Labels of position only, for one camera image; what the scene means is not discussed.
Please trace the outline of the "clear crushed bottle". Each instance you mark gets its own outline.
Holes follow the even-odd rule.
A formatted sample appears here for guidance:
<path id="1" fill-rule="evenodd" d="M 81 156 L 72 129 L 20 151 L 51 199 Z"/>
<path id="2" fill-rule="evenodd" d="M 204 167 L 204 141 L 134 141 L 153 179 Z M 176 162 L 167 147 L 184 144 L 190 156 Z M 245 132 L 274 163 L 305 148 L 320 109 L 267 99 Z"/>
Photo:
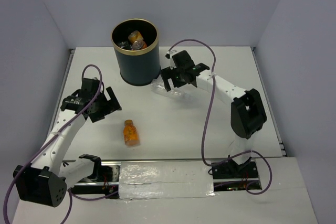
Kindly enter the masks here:
<path id="1" fill-rule="evenodd" d="M 189 93 L 186 93 L 182 90 L 179 90 L 177 88 L 173 88 L 170 91 L 166 91 L 164 83 L 158 79 L 154 79 L 151 84 L 151 90 L 152 92 L 170 98 L 174 100 L 186 100 L 190 101 L 192 99 L 191 95 Z"/>

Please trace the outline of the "orange bottle with white label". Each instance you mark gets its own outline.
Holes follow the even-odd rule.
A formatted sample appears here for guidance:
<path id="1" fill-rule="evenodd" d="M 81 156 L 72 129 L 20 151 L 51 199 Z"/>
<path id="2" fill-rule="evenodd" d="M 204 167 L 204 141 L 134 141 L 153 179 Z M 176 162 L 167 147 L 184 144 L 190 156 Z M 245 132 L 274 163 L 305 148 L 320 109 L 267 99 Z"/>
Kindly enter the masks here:
<path id="1" fill-rule="evenodd" d="M 134 41 L 134 43 L 132 44 L 132 50 L 142 50 L 147 48 L 147 44 L 144 40 L 136 40 Z"/>

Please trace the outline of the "large orange milk tea bottle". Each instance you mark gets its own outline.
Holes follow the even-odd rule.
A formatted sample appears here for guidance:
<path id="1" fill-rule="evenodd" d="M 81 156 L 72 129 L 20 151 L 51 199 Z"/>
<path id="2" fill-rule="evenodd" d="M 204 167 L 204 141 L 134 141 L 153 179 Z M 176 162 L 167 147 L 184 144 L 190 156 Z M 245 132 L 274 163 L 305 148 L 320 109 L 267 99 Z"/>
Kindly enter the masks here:
<path id="1" fill-rule="evenodd" d="M 128 36 L 128 40 L 131 44 L 133 44 L 136 41 L 144 40 L 144 39 L 143 39 L 141 33 L 138 30 L 135 30 Z"/>

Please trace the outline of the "blue label water bottle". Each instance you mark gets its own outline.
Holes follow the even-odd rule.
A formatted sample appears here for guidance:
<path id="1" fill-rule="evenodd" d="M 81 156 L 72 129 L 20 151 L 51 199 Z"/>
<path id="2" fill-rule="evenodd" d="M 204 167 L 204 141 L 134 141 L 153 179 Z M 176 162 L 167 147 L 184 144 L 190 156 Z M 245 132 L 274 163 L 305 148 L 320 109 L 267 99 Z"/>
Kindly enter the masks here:
<path id="1" fill-rule="evenodd" d="M 129 43 L 127 43 L 127 45 L 126 45 L 126 50 L 132 50 L 132 45 L 129 44 Z"/>

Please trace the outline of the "clear bottle blue cap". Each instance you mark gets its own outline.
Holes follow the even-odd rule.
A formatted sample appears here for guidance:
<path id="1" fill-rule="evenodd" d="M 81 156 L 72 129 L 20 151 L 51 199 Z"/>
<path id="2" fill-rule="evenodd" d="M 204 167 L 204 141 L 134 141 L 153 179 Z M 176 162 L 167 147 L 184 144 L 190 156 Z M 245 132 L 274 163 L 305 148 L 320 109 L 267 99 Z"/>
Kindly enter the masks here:
<path id="1" fill-rule="evenodd" d="M 117 46 L 121 49 L 126 50 L 127 43 L 129 43 L 127 40 L 126 41 L 120 41 L 120 42 L 117 43 Z"/>

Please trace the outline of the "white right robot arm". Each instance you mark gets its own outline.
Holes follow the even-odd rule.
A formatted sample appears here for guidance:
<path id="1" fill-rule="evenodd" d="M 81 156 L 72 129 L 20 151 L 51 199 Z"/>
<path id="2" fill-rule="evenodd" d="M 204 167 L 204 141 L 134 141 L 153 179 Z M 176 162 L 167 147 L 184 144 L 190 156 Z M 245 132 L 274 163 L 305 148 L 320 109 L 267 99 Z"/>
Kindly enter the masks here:
<path id="1" fill-rule="evenodd" d="M 166 58 L 170 65 L 161 70 L 161 78 L 166 92 L 191 84 L 211 94 L 210 104 L 219 99 L 229 106 L 230 126 L 235 133 L 234 147 L 226 163 L 233 177 L 246 172 L 251 160 L 251 142 L 253 135 L 260 131 L 267 121 L 265 108 L 256 89 L 244 89 L 214 72 L 214 67 L 204 63 L 195 64 L 185 50 L 169 50 Z"/>

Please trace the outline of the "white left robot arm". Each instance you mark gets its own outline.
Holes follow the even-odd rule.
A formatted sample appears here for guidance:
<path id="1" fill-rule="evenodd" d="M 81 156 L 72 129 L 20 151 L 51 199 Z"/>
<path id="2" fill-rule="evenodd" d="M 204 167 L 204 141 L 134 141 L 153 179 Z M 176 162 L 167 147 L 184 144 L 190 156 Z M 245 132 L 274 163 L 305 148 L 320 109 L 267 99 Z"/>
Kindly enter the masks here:
<path id="1" fill-rule="evenodd" d="M 80 180 L 99 180 L 103 174 L 100 157 L 82 154 L 69 163 L 64 162 L 64 157 L 87 120 L 95 123 L 121 109 L 111 87 L 103 88 L 96 78 L 84 78 L 81 88 L 63 99 L 58 119 L 42 152 L 27 166 L 15 168 L 13 177 L 20 199 L 57 207 L 67 190 Z"/>

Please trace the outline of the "dark bin with gold rim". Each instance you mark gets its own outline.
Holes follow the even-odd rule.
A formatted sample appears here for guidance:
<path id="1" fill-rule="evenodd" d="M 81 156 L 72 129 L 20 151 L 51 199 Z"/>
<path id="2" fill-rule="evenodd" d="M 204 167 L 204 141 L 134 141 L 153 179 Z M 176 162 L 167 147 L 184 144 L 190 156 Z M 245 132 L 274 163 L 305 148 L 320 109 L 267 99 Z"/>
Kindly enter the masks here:
<path id="1" fill-rule="evenodd" d="M 128 36 L 135 30 L 141 33 L 148 47 L 142 50 L 119 48 L 117 43 L 126 40 L 129 42 Z M 159 34 L 153 23 L 139 18 L 125 20 L 116 25 L 111 32 L 111 42 L 119 65 L 120 76 L 126 83 L 133 86 L 145 86 L 160 75 Z"/>

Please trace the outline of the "small orange juice bottle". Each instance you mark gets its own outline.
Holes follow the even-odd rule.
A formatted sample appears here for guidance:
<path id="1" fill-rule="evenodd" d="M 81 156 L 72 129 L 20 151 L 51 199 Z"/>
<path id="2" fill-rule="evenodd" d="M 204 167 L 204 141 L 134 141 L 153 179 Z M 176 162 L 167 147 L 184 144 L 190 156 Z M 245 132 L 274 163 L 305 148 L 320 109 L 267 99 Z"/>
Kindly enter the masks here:
<path id="1" fill-rule="evenodd" d="M 128 147 L 140 144 L 138 132 L 132 120 L 126 120 L 124 122 L 123 137 L 124 143 Z"/>

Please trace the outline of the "silver foil tape patch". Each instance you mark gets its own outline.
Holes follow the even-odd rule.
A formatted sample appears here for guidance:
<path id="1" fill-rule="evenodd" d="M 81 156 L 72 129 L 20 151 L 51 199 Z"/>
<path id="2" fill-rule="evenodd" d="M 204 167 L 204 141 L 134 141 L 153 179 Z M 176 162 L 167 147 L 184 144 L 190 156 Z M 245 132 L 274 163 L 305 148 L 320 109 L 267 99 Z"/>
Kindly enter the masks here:
<path id="1" fill-rule="evenodd" d="M 213 179 L 201 161 L 123 162 L 119 198 L 204 198 L 214 196 Z"/>

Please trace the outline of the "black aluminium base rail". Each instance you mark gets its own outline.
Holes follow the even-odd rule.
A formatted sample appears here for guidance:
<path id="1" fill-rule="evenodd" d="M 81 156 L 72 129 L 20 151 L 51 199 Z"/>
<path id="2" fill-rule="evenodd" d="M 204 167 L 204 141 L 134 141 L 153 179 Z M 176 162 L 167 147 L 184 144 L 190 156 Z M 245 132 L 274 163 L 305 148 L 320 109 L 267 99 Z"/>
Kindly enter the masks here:
<path id="1" fill-rule="evenodd" d="M 258 169 L 255 161 L 249 161 L 238 168 L 232 161 L 213 168 L 206 167 L 207 177 L 213 181 L 214 191 L 261 190 Z M 111 199 L 119 197 L 119 178 L 121 165 L 103 164 L 96 178 L 84 178 L 71 189 L 73 195 L 101 194 Z"/>

